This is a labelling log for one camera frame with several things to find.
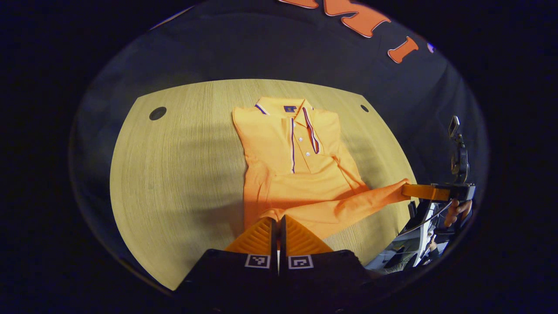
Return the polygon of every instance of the shirt label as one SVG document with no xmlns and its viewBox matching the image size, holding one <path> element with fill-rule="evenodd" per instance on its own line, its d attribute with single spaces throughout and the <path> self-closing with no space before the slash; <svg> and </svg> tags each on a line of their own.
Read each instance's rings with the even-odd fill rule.
<svg viewBox="0 0 558 314">
<path fill-rule="evenodd" d="M 285 109 L 285 112 L 294 112 L 296 106 L 283 106 L 283 108 Z"/>
</svg>

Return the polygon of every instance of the wood grain surface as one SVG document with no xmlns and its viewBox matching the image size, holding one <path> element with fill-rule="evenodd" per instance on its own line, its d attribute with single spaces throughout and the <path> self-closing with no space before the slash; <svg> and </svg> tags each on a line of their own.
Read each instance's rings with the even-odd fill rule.
<svg viewBox="0 0 558 314">
<path fill-rule="evenodd" d="M 246 162 L 233 107 L 262 97 L 306 98 L 339 114 L 342 140 L 369 188 L 416 183 L 394 135 L 363 96 L 284 80 L 236 79 L 169 88 L 139 97 L 118 135 L 110 198 L 124 242 L 161 284 L 176 289 L 205 250 L 243 231 Z M 167 112 L 150 120 L 157 107 Z M 366 264 L 409 219 L 408 202 L 386 206 L 325 242 Z"/>
</svg>

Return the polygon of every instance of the round hole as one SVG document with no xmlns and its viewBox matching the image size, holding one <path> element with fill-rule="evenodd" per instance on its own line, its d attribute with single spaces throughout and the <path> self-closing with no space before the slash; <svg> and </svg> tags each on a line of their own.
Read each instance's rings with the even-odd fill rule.
<svg viewBox="0 0 558 314">
<path fill-rule="evenodd" d="M 149 115 L 149 119 L 155 121 L 161 118 L 162 116 L 164 116 L 166 113 L 167 113 L 167 108 L 159 107 L 151 112 L 151 114 Z"/>
</svg>

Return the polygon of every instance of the shirt sleeve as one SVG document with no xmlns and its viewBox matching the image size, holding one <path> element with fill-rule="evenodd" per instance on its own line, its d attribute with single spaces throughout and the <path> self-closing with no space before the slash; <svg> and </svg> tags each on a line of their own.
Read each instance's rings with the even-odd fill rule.
<svg viewBox="0 0 558 314">
<path fill-rule="evenodd" d="M 401 194 L 403 185 L 410 183 L 408 179 L 403 179 L 398 183 L 338 201 L 320 202 L 286 210 L 270 208 L 259 218 L 271 217 L 280 221 L 284 215 L 289 215 L 320 239 L 325 239 L 380 211 L 385 205 L 410 200 L 410 197 Z"/>
</svg>

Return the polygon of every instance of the orange lettering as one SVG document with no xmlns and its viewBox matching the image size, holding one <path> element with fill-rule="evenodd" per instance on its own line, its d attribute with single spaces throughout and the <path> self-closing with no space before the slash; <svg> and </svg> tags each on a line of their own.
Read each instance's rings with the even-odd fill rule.
<svg viewBox="0 0 558 314">
<path fill-rule="evenodd" d="M 294 4 L 296 6 L 308 8 L 308 9 L 315 9 L 318 7 L 318 4 L 314 0 L 279 0 L 279 1 Z"/>
<path fill-rule="evenodd" d="M 418 50 L 419 46 L 417 46 L 417 43 L 410 38 L 409 36 L 407 36 L 407 40 L 401 44 L 401 46 L 395 48 L 395 49 L 389 49 L 387 51 L 387 55 L 393 60 L 395 61 L 395 63 L 401 63 L 403 62 L 403 58 L 410 54 L 412 51 L 414 50 Z"/>
<path fill-rule="evenodd" d="M 351 3 L 349 0 L 324 0 L 324 11 L 329 16 L 356 13 L 351 17 L 342 17 L 341 22 L 368 38 L 372 37 L 372 31 L 381 23 L 391 23 L 389 18 L 384 15 L 361 4 Z"/>
</svg>

